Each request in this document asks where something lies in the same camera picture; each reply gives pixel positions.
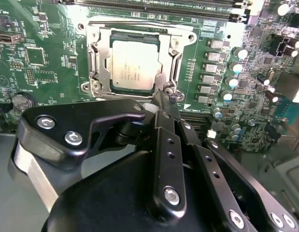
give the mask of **chip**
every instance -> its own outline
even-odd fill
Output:
[[[232,124],[232,120],[230,120],[230,119],[226,120],[225,124],[228,125],[228,126],[231,125]]]
[[[161,65],[157,45],[114,41],[112,54],[113,86],[151,90]]]
[[[224,129],[225,123],[224,122],[218,122],[217,123],[217,131],[222,131]]]
[[[246,81],[246,80],[242,80],[239,82],[240,88],[245,88],[245,87],[247,87],[247,85],[248,85],[248,81]]]
[[[260,113],[261,113],[262,115],[268,115],[269,112],[270,112],[270,109],[267,108],[267,107],[264,107],[264,108],[262,108],[262,110],[261,110]]]
[[[229,41],[224,41],[223,42],[223,46],[224,47],[229,47],[230,46],[230,42]]]
[[[217,70],[217,65],[215,64],[206,64],[204,70],[206,72],[215,73]]]
[[[198,96],[197,100],[199,103],[208,103],[208,97]]]
[[[258,38],[262,35],[262,29],[261,28],[254,28],[251,32],[252,38]]]
[[[265,61],[264,61],[264,64],[271,64],[271,62],[272,62],[272,58],[271,57],[266,57]]]
[[[229,109],[228,108],[222,108],[221,113],[223,114],[223,116],[226,116],[229,113]]]
[[[221,59],[226,59],[226,57],[227,57],[227,53],[221,53],[221,56],[220,56]]]
[[[221,40],[211,40],[210,48],[221,49],[223,47],[224,42]]]
[[[270,16],[269,9],[264,8],[261,11],[260,18],[268,18]]]
[[[258,143],[258,142],[259,142],[259,139],[258,139],[258,138],[253,138],[253,139],[252,139],[252,143],[256,144],[256,143]]]
[[[46,14],[45,13],[40,13],[39,14],[39,19],[40,19],[40,21],[45,22],[46,21]]]
[[[220,57],[221,57],[220,53],[214,53],[214,52],[208,53],[208,60],[210,61],[219,61]]]
[[[257,106],[257,103],[256,103],[256,102],[250,102],[248,108],[250,108],[250,109],[254,109],[254,108],[256,108],[256,106]]]
[[[209,94],[209,93],[211,92],[211,87],[200,86],[200,88],[199,88],[199,92],[200,92],[200,93]]]
[[[214,76],[209,76],[209,75],[203,75],[202,76],[202,82],[207,83],[207,84],[212,84],[214,81]]]
[[[26,47],[26,56],[31,65],[45,65],[44,50],[41,47]]]

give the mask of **black bracket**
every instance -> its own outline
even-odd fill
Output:
[[[248,217],[258,231],[299,231],[299,225],[288,211],[225,148],[212,139],[206,139],[205,146],[215,155],[224,175],[229,177],[231,189],[247,199]]]
[[[142,105],[131,99],[34,107],[22,114],[17,137],[26,151],[69,170],[83,162],[93,134],[99,134],[96,142],[99,146],[113,125],[142,121],[145,115]],[[54,126],[39,126],[37,121],[43,117],[49,118]],[[80,136],[80,143],[68,143],[67,133],[77,142]]]

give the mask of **screw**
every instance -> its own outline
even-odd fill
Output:
[[[256,121],[254,119],[251,119],[251,120],[248,121],[248,125],[253,127],[253,126],[256,125]]]
[[[96,90],[100,90],[101,86],[99,84],[94,84],[93,87],[96,89]]]
[[[295,228],[295,227],[296,227],[295,223],[292,221],[292,219],[290,219],[289,216],[287,216],[286,214],[283,214],[283,218],[285,219],[286,223],[287,223],[291,228]]]
[[[210,143],[211,143],[211,145],[212,145],[214,148],[218,148],[217,143],[215,143],[213,140],[211,140]]]
[[[179,195],[173,188],[166,188],[164,190],[164,197],[172,205],[179,204]]]
[[[240,229],[243,229],[244,228],[244,221],[243,219],[241,218],[241,216],[233,211],[233,210],[230,210],[229,211],[229,216],[230,216],[230,219],[232,220],[232,222]]]
[[[64,136],[65,141],[73,146],[78,146],[83,142],[82,136],[74,131],[69,131]]]
[[[134,109],[136,109],[137,111],[141,111],[142,110],[141,106],[139,106],[139,105],[134,105]]]
[[[178,39],[171,40],[171,47],[172,48],[177,48],[178,45],[179,45],[179,40]]]
[[[192,128],[187,122],[184,122],[184,126],[189,130]]]
[[[53,119],[51,119],[50,117],[40,117],[37,120],[37,124],[39,127],[43,128],[43,129],[52,129],[55,126],[55,122]]]
[[[280,228],[284,227],[282,220],[276,214],[271,213],[271,217],[278,227],[280,227]]]

